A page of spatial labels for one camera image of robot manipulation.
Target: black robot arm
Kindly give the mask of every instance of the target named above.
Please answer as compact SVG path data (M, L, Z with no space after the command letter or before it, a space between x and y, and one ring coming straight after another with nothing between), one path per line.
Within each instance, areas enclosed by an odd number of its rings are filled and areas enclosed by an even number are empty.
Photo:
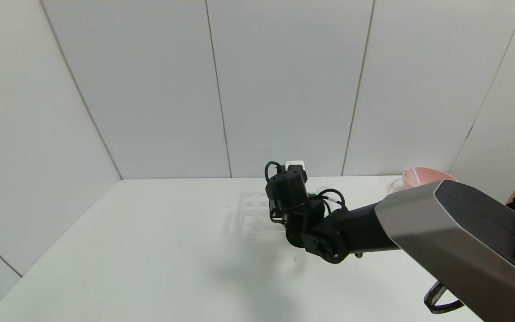
M309 194L301 165L276 165L268 177L270 219L289 243L329 263L350 253L402 249L438 279L424 303L434 314L468 306L489 322L515 321L515 212L478 189L439 181L348 210L335 189ZM333 192L341 208L325 215ZM446 290L459 300L436 305Z
M267 177L270 165L278 167L278 173ZM278 163L266 167L266 193L270 202L270 219L286 227L290 244L303 247L329 263L340 263L347 255L360 257L369 251L399 249L384 232L375 214L375 204L348 210L345 198L335 189L327 189L317 195L307 192L307 174L301 165L289 165L285 169ZM331 212L324 194L335 192L341 197L341 208ZM331 212L324 218L325 208Z

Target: black strap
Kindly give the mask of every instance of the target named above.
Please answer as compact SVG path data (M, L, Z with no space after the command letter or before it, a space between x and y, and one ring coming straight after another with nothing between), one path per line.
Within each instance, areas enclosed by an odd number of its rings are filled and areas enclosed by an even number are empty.
M449 304L436 305L444 292L446 292L446 287L440 282L436 282L425 295L425 305L427 308L429 308L429 310L431 310L432 314L443 314L460 309L464 306L460 300L456 300Z

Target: black cable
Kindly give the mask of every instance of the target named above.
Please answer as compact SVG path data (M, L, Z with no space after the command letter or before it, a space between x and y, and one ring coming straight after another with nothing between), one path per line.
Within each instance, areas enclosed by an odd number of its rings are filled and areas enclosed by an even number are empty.
M329 216L331 214L331 207L329 206L329 204L325 200L321 200L321 201L323 201L323 203L327 207L327 216Z
M329 200L330 198L328 196L324 196L324 195L316 195L315 197L313 197L313 199ZM335 202L336 204L339 204L339 206L341 206L342 208L347 209L347 207L341 201L333 201L333 200L330 200L330 201Z
M269 175L269 169L270 169L270 166L271 165L275 165L275 167L279 170L282 165L280 165L279 163L277 163L276 161L269 161L266 165L266 169L264 170L264 176L266 177L266 182L267 181L270 181L270 175Z
M333 188L325 189L325 190L319 192L317 194L317 196L322 196L323 194L326 194L327 192L334 192L335 194L337 194L339 196L339 198L341 198L341 207L347 209L347 207L345 206L345 197L343 196L343 194L341 192L339 192L339 190L335 190Z

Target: white table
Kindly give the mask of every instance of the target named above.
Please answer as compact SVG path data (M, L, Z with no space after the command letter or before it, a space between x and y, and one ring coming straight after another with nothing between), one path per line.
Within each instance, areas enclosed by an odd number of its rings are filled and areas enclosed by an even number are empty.
M347 206L377 202L397 177L311 178ZM284 235L233 236L241 193L264 179L124 180L53 245L0 302L0 322L479 321L432 315L435 279L403 251L338 265Z

